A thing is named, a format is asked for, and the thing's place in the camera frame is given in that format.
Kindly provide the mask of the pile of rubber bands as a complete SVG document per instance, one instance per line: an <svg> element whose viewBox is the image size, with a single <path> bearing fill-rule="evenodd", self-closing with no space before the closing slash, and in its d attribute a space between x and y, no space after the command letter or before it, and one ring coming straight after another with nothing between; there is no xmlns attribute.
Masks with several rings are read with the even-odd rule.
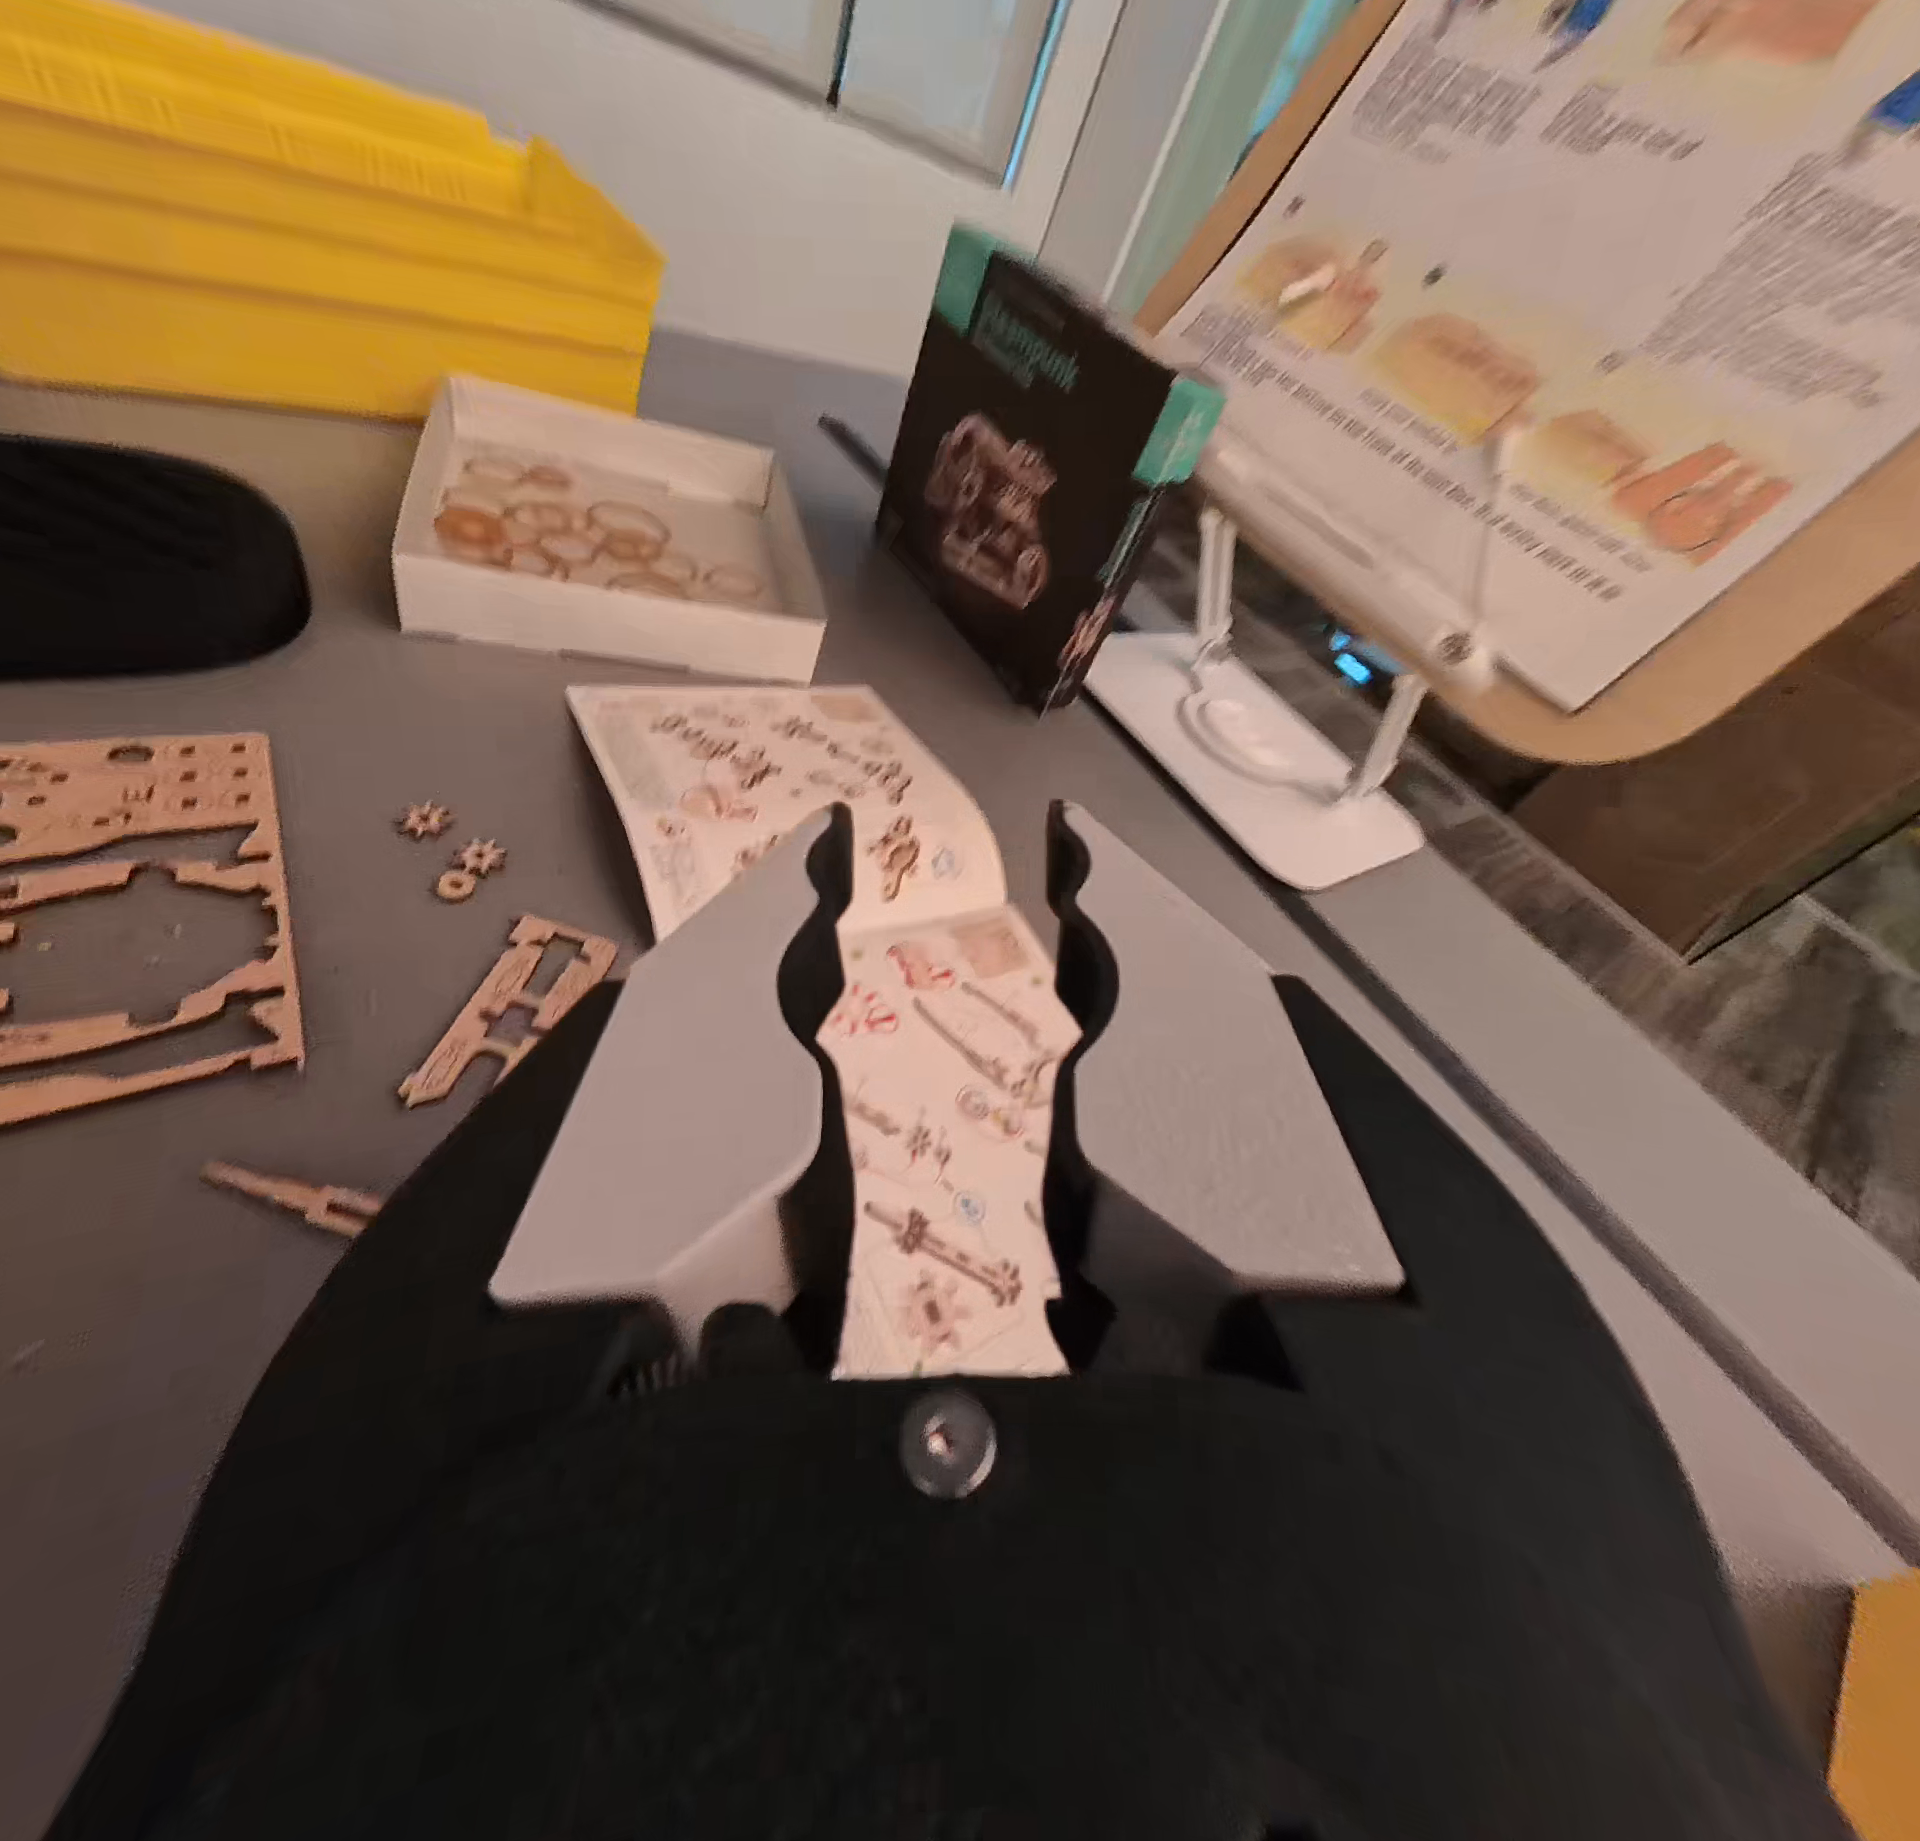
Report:
<svg viewBox="0 0 1920 1841"><path fill-rule="evenodd" d="M444 484L434 529L444 558L539 581L743 608L780 600L754 510L603 465L484 449Z"/></svg>

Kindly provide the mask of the yellow plastic object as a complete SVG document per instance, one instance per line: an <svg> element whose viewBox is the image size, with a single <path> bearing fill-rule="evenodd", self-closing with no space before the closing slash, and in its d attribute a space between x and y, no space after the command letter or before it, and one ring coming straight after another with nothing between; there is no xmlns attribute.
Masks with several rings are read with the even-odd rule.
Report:
<svg viewBox="0 0 1920 1841"><path fill-rule="evenodd" d="M1827 1786L1860 1840L1919 1840L1919 1570L1855 1593Z"/></svg>

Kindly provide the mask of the white folding stand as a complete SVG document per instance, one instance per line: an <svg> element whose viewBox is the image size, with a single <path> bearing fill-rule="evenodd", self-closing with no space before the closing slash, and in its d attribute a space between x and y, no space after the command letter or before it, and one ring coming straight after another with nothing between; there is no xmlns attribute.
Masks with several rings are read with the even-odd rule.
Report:
<svg viewBox="0 0 1920 1841"><path fill-rule="evenodd" d="M1253 868L1315 895L1424 850L1388 783L1425 701L1499 675L1492 525L1427 569L1299 494L1191 486L1189 611L1099 645L1087 695Z"/></svg>

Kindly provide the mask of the printed instruction booklet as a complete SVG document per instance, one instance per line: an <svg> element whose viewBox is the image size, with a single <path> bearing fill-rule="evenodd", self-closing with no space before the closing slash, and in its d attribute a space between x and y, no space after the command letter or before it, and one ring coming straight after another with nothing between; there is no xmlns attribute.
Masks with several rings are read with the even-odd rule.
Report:
<svg viewBox="0 0 1920 1841"><path fill-rule="evenodd" d="M668 936L832 805L852 822L841 1081L855 1231L837 1377L1043 1377L1055 1081L1081 1026L992 827L871 688L572 688Z"/></svg>

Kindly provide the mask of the black model kit box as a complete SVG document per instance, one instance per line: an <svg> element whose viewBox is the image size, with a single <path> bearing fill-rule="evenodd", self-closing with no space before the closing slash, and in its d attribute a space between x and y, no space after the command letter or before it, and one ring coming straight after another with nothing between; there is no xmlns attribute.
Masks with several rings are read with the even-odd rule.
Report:
<svg viewBox="0 0 1920 1841"><path fill-rule="evenodd" d="M1027 253L953 226L877 535L1031 715L1079 701L1225 394Z"/></svg>

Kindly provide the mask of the wooden cutout parts sheet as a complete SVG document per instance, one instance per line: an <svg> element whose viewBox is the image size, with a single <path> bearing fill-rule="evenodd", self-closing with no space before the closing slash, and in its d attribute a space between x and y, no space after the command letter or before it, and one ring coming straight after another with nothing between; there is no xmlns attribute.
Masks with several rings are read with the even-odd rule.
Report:
<svg viewBox="0 0 1920 1841"><path fill-rule="evenodd" d="M5 993L3 1123L222 1079L303 1070L286 839L264 733L5 743L3 934L36 912L125 895L154 871L172 895L244 902L246 956L182 993L161 1018L109 1010L20 1018Z"/></svg>

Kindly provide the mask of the black oval mesh pad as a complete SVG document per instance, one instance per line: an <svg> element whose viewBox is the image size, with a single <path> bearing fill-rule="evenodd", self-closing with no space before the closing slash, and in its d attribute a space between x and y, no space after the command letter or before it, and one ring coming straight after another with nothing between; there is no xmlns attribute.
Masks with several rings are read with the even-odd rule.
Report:
<svg viewBox="0 0 1920 1841"><path fill-rule="evenodd" d="M3 679L205 674L292 644L292 521L207 464L3 436Z"/></svg>

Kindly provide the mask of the yellow plastic bin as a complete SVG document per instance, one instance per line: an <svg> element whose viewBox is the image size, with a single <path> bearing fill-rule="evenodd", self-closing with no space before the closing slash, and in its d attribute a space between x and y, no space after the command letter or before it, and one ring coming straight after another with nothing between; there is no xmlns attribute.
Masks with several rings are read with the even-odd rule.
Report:
<svg viewBox="0 0 1920 1841"><path fill-rule="evenodd" d="M120 0L3 0L7 380L419 423L471 376L633 412L664 275L540 138Z"/></svg>

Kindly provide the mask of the large paned window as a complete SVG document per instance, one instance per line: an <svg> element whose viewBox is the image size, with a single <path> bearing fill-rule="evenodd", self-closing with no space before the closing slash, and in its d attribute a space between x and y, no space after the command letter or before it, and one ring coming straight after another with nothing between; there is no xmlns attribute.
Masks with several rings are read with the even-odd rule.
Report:
<svg viewBox="0 0 1920 1841"><path fill-rule="evenodd" d="M1004 186L1072 0L560 0Z"/></svg>

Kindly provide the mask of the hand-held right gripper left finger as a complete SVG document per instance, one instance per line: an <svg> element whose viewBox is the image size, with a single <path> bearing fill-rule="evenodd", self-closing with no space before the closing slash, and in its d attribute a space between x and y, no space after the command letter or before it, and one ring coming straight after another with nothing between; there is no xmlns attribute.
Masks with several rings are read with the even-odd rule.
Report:
<svg viewBox="0 0 1920 1841"><path fill-rule="evenodd" d="M630 968L490 1278L492 1306L630 1306L692 1347L798 1309L832 1367L855 1180L820 1035L842 991L852 817L801 818Z"/></svg>

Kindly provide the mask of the white cardboard tray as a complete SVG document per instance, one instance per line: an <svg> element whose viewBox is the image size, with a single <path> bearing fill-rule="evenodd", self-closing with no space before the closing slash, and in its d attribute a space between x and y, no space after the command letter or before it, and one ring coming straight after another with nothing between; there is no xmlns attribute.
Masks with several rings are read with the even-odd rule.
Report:
<svg viewBox="0 0 1920 1841"><path fill-rule="evenodd" d="M539 581L444 558L435 507L484 449L592 464L758 514L780 600L771 608L633 597ZM453 376L424 419L392 540L399 627L413 634L805 687L818 670L827 602L786 474L771 449Z"/></svg>

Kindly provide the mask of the flat slotted wooden part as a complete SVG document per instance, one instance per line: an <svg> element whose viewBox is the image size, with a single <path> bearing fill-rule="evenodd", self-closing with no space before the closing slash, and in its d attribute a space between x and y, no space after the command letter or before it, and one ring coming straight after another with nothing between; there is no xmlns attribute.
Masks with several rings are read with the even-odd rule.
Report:
<svg viewBox="0 0 1920 1841"><path fill-rule="evenodd" d="M498 1076L506 1079L611 978L618 959L620 942L534 913L519 916L437 1044L397 1084L399 1105L444 1101L477 1064L495 1064Z"/></svg>

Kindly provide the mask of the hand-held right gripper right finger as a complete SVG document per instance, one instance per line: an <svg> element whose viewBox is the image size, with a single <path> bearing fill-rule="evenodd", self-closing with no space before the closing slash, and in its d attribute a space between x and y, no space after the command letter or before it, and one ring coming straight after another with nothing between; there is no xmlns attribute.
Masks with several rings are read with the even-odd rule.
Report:
<svg viewBox="0 0 1920 1841"><path fill-rule="evenodd" d="M1046 822L1057 991L1081 1029L1052 1096L1043 1225L1081 1375L1204 1375L1293 1302L1409 1275L1279 975L1083 805Z"/></svg>

